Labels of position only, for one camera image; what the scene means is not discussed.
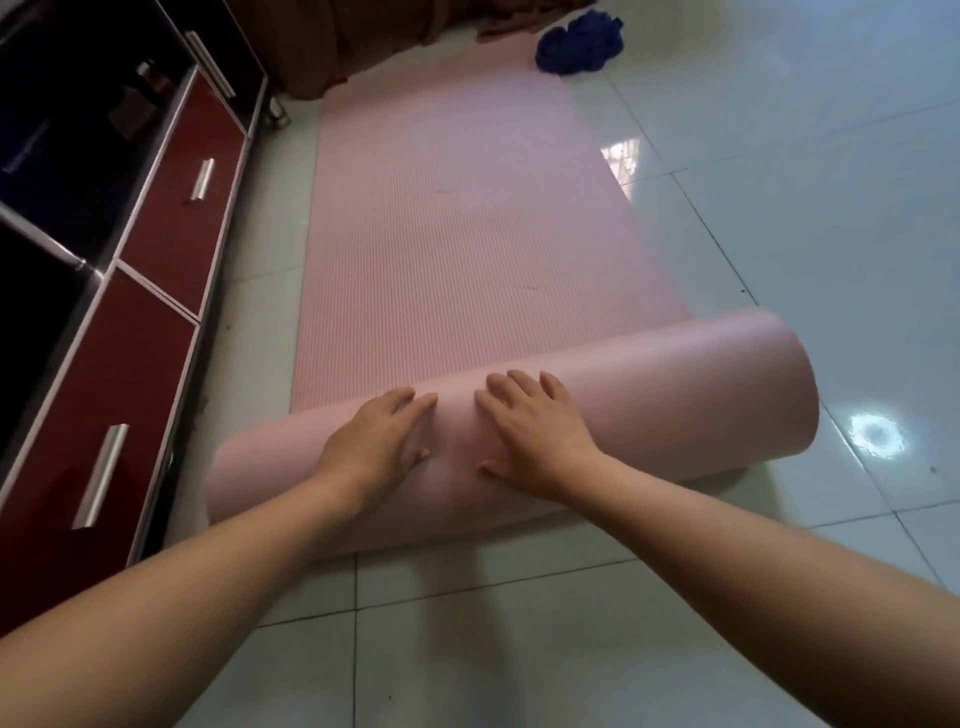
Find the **forearm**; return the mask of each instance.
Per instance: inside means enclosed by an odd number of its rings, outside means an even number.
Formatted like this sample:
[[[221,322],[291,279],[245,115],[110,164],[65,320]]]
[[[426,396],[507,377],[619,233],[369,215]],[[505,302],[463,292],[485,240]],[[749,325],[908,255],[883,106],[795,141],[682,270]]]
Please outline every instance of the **forearm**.
[[[960,600],[805,531],[607,458],[569,504],[837,725],[960,723]]]
[[[172,725],[356,510],[299,487],[24,625],[0,641],[0,723]]]

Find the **drawer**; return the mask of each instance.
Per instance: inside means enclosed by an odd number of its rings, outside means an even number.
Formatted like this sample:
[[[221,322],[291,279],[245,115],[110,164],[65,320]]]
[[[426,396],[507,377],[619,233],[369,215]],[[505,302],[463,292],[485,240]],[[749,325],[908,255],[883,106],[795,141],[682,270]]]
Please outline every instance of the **drawer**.
[[[195,331],[113,273],[0,510],[0,634],[127,565]],[[128,428],[99,514],[75,527],[113,425]]]
[[[194,58],[246,130],[255,122],[264,72],[224,0],[160,0]]]
[[[245,140],[198,74],[120,253],[198,316]]]

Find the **blue cloth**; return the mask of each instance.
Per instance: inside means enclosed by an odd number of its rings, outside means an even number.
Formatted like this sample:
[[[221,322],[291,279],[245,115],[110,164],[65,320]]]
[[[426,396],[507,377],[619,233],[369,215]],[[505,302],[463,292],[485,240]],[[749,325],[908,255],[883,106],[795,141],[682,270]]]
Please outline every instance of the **blue cloth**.
[[[537,68],[559,76],[599,71],[623,50],[621,28],[620,18],[589,10],[571,20],[569,27],[543,34],[537,44]]]

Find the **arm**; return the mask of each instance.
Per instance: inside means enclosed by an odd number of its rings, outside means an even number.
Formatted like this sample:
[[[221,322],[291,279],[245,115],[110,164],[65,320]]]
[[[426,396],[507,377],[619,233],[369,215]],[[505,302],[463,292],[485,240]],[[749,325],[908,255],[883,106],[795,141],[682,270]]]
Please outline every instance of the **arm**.
[[[436,395],[364,404],[301,485],[64,602],[0,641],[0,725],[173,725],[320,549],[428,453]]]
[[[612,534],[741,654],[834,725],[960,725],[960,599],[600,452],[564,386],[488,377],[509,462],[480,468]]]

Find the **hand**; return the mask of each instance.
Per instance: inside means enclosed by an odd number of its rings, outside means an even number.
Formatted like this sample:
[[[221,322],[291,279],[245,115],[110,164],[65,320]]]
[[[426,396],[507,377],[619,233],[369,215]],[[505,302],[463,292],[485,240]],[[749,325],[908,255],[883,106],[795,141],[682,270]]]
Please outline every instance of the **hand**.
[[[410,430],[437,403],[436,394],[414,399],[415,394],[413,387],[397,387],[364,402],[327,439],[307,483],[322,481],[358,513],[379,505],[430,454],[426,448],[403,452]]]
[[[485,460],[478,470],[531,496],[564,501],[573,472],[600,454],[566,388],[547,372],[536,381],[514,369],[489,375],[487,390],[475,392],[476,402],[493,421],[510,461]]]

